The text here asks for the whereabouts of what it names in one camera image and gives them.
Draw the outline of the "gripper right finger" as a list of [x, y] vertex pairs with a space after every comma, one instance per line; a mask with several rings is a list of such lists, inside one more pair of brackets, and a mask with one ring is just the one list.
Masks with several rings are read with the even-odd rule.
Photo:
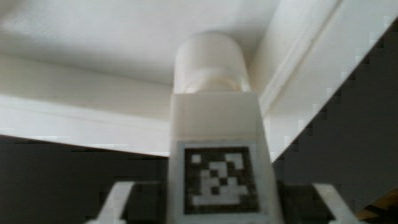
[[283, 186], [286, 224], [363, 224], [331, 184]]

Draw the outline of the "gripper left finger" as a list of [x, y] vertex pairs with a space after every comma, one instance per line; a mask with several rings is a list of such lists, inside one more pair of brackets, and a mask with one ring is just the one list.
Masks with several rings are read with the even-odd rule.
[[86, 224], [126, 224], [126, 220], [123, 219], [123, 212], [128, 204], [132, 190], [135, 186], [158, 184], [158, 181], [118, 181], [110, 188], [96, 218], [91, 219]]

